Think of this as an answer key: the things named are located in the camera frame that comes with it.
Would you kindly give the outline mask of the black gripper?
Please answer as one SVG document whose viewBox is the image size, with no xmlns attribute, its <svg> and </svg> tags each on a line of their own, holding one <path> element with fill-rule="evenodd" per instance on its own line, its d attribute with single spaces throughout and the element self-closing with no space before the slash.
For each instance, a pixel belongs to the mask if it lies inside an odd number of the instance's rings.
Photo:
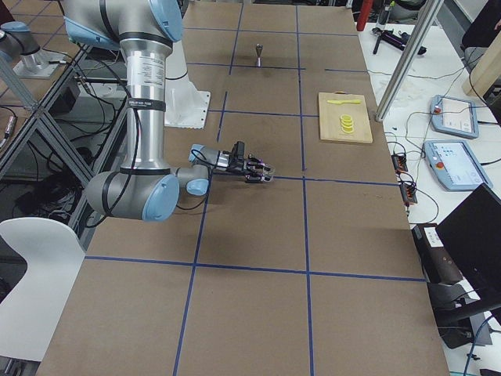
<svg viewBox="0 0 501 376">
<path fill-rule="evenodd" d="M 233 175 L 244 175 L 245 183 L 269 183 L 271 177 L 268 175 L 248 174 L 249 169 L 270 169 L 271 166 L 263 160 L 249 156 L 230 157 L 226 171 Z"/>
</svg>

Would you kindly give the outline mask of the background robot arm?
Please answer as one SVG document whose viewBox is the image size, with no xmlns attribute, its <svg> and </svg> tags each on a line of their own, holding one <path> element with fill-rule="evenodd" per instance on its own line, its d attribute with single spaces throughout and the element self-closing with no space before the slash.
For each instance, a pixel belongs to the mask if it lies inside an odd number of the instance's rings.
<svg viewBox="0 0 501 376">
<path fill-rule="evenodd" d="M 44 50 L 36 41 L 31 29 L 23 22 L 10 21 L 1 25 L 1 57 L 11 63 L 20 78 L 50 78 L 59 64 L 59 53 Z"/>
</svg>

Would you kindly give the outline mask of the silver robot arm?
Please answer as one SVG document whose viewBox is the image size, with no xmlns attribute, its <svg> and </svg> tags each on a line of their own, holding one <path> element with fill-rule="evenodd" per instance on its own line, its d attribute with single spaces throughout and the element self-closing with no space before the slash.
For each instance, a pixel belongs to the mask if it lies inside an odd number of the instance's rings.
<svg viewBox="0 0 501 376">
<path fill-rule="evenodd" d="M 182 190 L 203 196 L 215 170 L 241 175 L 248 183 L 272 179 L 272 166 L 245 154 L 242 142 L 229 151 L 195 144 L 187 168 L 164 159 L 165 127 L 202 127 L 210 99 L 189 80 L 176 1 L 68 1 L 64 9 L 72 41 L 119 51 L 127 68 L 127 157 L 118 171 L 99 173 L 86 186 L 96 212 L 163 221 Z"/>
</svg>

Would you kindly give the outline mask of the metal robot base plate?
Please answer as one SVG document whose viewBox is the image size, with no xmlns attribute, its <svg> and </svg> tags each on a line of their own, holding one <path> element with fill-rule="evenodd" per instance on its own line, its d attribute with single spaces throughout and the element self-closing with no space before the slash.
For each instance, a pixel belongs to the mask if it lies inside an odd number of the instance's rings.
<svg viewBox="0 0 501 376">
<path fill-rule="evenodd" d="M 164 125 L 172 128 L 203 128 L 210 101 L 211 93 L 198 90 L 191 82 L 182 42 L 175 42 L 165 62 Z"/>
</svg>

